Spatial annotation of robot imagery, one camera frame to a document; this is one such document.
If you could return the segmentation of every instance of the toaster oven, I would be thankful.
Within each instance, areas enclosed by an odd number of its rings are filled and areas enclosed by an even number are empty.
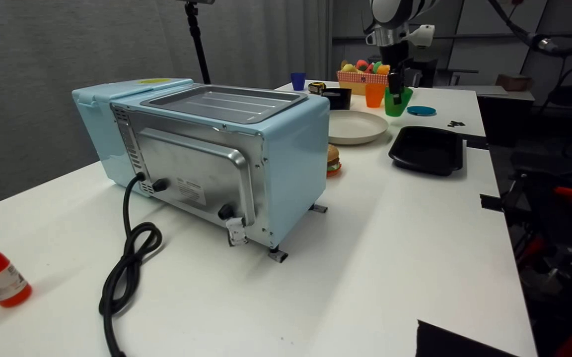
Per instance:
[[[324,96],[137,78],[76,88],[74,100],[112,180],[143,172],[139,193],[225,227],[229,241],[276,249],[324,191]]]

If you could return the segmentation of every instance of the orange cup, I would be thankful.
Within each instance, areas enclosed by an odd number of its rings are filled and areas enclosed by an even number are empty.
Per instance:
[[[386,96],[386,84],[384,82],[366,82],[366,104],[368,106],[382,106],[384,96]]]

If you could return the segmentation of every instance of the toaster oven foot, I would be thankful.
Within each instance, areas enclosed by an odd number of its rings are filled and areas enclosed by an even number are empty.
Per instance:
[[[280,247],[268,249],[268,255],[270,255],[270,259],[274,259],[278,263],[282,263],[288,257],[288,253],[282,251]]]
[[[328,205],[312,203],[310,209],[320,211],[320,213],[326,213],[326,211],[328,211]]]

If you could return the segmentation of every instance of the black plate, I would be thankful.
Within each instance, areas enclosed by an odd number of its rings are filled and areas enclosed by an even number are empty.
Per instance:
[[[463,138],[431,126],[404,126],[390,148],[396,166],[449,176],[463,168]]]

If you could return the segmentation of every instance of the white plate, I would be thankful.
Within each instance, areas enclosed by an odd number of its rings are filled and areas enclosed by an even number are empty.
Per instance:
[[[388,120],[364,110],[330,110],[328,130],[334,144],[366,144],[388,130]]]

